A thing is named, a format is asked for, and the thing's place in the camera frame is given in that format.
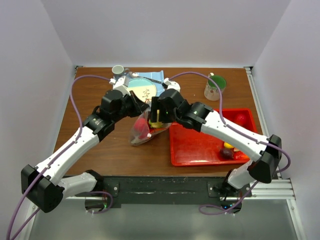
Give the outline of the floral mug green inside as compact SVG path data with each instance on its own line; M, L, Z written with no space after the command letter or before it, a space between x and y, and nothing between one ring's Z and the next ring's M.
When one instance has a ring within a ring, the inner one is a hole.
M210 72L208 77L210 80L206 83L204 96L210 101L218 101L227 87L227 82L225 78L220 75L215 75L213 72Z

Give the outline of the clear zip top bag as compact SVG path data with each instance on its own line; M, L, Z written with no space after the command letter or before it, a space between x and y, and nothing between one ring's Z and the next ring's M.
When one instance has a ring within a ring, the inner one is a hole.
M151 122L150 112L151 109L148 108L134 122L129 137L132 146L139 146L150 141L172 125L172 123L162 123L160 121Z

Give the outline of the grey toy fish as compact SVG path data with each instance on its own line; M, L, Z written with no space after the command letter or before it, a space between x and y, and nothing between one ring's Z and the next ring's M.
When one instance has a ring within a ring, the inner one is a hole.
M145 137L145 138L139 138L138 136L133 136L130 138L129 143L131 146L139 146L142 145L146 142L148 142L150 140L149 137Z

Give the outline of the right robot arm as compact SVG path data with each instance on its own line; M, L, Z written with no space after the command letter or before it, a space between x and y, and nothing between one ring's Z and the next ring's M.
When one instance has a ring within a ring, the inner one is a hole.
M225 119L220 111L201 103L188 103L175 89L165 90L151 99L150 120L163 123L177 122L192 129L216 137L249 157L249 161L231 170L223 183L223 192L235 196L241 188L253 181L271 183L282 158L282 140L273 134L269 137L254 133Z

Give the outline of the cream and teal plate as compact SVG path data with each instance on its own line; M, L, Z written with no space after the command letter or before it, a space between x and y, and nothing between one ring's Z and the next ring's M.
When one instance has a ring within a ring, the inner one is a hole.
M150 80L142 77L133 78L128 83L128 89L143 102L151 104L152 97L157 94L156 85Z

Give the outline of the red textured lychee fruit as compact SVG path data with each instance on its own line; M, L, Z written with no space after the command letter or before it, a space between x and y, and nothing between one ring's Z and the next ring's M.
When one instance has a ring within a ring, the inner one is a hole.
M245 126L247 123L247 117L245 114L239 113L234 117L234 123L239 126Z

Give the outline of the red apple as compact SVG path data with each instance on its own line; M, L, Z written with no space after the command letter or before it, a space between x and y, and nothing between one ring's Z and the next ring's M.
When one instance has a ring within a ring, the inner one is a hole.
M149 125L144 118L137 119L133 125L133 129L140 139L146 138L149 134Z

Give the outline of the yellow lemon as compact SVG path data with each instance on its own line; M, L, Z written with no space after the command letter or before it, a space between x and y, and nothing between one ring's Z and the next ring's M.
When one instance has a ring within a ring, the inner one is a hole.
M224 145L225 148L228 148L228 149L233 149L234 148L231 144L229 144L227 142L224 142L223 145Z

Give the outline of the grey mug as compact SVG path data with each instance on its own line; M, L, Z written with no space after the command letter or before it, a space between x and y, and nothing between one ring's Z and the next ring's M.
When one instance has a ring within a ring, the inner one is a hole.
M112 68L111 68L111 71L113 73L113 76L115 78L119 78L121 76L125 76L128 74L128 72L130 71L129 68L127 67L123 67L122 65L114 65Z

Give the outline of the red pink peach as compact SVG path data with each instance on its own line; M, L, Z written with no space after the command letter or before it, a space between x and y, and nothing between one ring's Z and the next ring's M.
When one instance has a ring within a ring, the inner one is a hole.
M248 161L250 158L243 152L237 151L233 154L235 161Z

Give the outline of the metal spoon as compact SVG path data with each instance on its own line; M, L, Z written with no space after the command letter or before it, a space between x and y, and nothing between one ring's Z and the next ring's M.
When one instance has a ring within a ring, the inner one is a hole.
M128 72L128 75L131 77L131 78L143 78L143 79L147 79L153 83L157 83L157 84L162 84L162 82L160 80L155 80L155 79L152 79L152 78L149 78L149 77L145 77L145 76L140 76L138 75L136 72L132 72L132 71L129 71Z

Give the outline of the red plastic tray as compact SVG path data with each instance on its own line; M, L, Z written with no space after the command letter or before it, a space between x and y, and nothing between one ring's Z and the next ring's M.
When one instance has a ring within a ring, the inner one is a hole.
M169 127L169 139L171 163L176 167L242 165L248 162L221 158L220 149L224 148L224 141L186 129L176 122ZM233 154L242 152L236 148L231 149Z

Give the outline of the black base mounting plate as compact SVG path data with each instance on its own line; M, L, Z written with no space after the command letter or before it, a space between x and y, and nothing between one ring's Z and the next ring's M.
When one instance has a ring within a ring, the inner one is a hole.
M223 177L195 176L104 176L93 191L105 191L113 197L113 208L122 205L220 205L226 198L238 198L250 185L238 192L221 190Z

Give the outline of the yellow apple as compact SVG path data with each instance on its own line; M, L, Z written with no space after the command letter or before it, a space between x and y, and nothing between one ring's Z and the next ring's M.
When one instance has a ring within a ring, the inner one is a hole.
M162 122L151 122L151 121L149 121L149 125L153 129L160 129L160 128L163 127L164 124Z

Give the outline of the blue checked cloth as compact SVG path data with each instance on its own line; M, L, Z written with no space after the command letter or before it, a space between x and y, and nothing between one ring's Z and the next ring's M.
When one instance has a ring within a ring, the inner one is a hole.
M158 81L161 81L162 83L164 82L164 71L161 70L161 71L152 71L152 72L134 72L134 73L137 73L139 76L142 76L142 77L147 77L147 78L151 78L151 79L154 79L154 80L158 80ZM163 91L164 91L164 88L162 86L162 84L158 84L158 83L155 83L153 82L156 86L156 89L157 89L157 93L156 93L156 96L159 96Z

